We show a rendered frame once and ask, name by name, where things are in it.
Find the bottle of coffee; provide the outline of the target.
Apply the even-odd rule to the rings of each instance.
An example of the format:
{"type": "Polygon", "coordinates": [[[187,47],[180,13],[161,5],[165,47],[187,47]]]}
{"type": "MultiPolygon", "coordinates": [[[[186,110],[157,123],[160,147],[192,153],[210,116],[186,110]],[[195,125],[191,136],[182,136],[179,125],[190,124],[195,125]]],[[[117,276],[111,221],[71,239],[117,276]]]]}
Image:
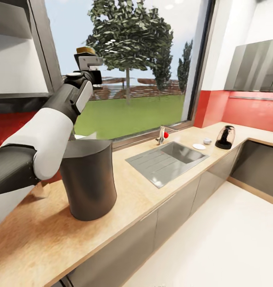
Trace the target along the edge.
{"type": "MultiPolygon", "coordinates": [[[[78,47],[76,51],[77,51],[77,54],[74,54],[74,57],[79,68],[80,68],[79,56],[83,56],[83,57],[97,56],[95,53],[95,49],[92,49],[90,47],[78,47]]],[[[99,66],[89,66],[90,70],[98,70],[98,67],[99,66]]],[[[92,88],[93,88],[93,91],[103,90],[102,84],[92,85],[92,88]]]]}

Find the coffee cup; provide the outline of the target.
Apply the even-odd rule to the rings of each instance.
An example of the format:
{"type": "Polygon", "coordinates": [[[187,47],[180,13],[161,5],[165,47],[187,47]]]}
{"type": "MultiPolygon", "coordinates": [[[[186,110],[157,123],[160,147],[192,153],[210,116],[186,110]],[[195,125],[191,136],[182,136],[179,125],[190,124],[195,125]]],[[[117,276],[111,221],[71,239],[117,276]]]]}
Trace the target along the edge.
{"type": "Polygon", "coordinates": [[[212,140],[210,139],[210,138],[204,138],[203,139],[203,143],[205,144],[205,145],[208,145],[208,144],[210,144],[212,142],[212,140]]]}

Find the paper coffee filter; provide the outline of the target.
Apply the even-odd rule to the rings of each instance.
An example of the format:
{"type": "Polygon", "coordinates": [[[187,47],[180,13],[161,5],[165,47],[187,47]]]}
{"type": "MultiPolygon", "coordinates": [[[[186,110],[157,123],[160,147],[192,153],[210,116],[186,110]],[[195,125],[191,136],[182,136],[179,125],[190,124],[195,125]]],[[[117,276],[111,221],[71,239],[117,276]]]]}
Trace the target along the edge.
{"type": "Polygon", "coordinates": [[[75,135],[75,138],[76,138],[76,140],[95,140],[96,135],[97,135],[97,132],[95,132],[94,134],[89,135],[87,137],[75,135]]]}

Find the electric kettle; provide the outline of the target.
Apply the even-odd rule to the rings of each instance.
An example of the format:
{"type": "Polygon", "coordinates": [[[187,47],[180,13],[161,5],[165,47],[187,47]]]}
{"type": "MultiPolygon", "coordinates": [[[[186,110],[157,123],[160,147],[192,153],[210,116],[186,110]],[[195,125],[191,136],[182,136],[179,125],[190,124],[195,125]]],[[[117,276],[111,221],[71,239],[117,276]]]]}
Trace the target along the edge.
{"type": "Polygon", "coordinates": [[[221,149],[230,149],[235,138],[235,127],[234,126],[224,126],[224,128],[218,134],[215,146],[221,149]]]}

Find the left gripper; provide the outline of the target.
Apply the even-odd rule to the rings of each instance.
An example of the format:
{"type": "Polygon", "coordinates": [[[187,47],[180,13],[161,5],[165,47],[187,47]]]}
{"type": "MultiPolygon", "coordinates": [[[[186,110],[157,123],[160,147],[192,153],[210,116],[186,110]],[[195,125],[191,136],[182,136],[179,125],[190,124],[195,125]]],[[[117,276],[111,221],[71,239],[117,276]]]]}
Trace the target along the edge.
{"type": "Polygon", "coordinates": [[[102,77],[101,77],[101,71],[100,70],[78,70],[74,71],[76,73],[85,73],[87,76],[90,76],[90,79],[92,80],[92,85],[96,84],[102,84],[102,77]]]}

